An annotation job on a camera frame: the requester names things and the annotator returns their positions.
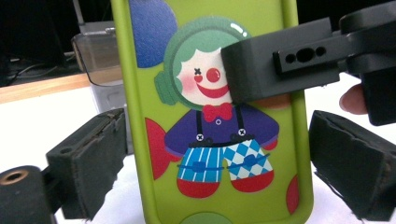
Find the white table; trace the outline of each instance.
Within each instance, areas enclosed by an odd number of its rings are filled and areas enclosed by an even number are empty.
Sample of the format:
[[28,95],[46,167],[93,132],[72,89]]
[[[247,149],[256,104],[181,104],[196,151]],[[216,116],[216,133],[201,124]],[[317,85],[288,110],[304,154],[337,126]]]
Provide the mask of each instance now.
[[[341,75],[341,78],[341,82],[305,92],[308,123],[314,109],[324,110],[351,119],[396,144],[396,124],[374,127],[366,116],[354,116],[339,108],[338,100],[342,93],[359,82],[347,75]],[[89,85],[0,103],[0,172],[22,165],[44,169],[47,167],[45,153],[96,114]],[[307,223],[361,224],[341,199],[321,180],[313,177],[315,204]],[[61,210],[56,213],[56,217],[61,224],[144,224],[134,156],[126,157],[114,189],[107,194],[105,204],[93,221],[64,220]],[[396,216],[390,223],[396,223]]]

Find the bow tie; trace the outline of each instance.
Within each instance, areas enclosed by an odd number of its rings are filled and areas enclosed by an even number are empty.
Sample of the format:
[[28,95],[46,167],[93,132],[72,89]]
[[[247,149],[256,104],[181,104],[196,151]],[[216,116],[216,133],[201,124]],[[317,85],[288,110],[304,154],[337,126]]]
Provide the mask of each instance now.
[[233,117],[233,106],[230,103],[219,106],[205,105],[202,112],[204,112],[204,118],[207,122],[212,122],[217,117],[229,120]]

